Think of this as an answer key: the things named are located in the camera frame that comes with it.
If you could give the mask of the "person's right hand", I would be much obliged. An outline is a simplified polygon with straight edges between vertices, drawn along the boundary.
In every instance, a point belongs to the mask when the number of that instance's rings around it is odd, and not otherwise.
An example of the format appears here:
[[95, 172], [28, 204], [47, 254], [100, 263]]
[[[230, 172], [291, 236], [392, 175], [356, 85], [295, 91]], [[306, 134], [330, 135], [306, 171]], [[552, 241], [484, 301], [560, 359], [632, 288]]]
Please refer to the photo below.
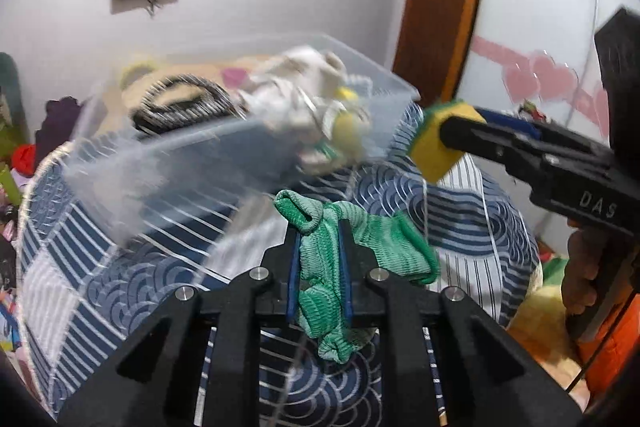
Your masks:
[[577, 315], [593, 306], [598, 299], [593, 281], [599, 273], [599, 262], [608, 236], [601, 230], [586, 227], [577, 221], [568, 220], [567, 224], [574, 232], [567, 242], [568, 261], [561, 295], [567, 313]]

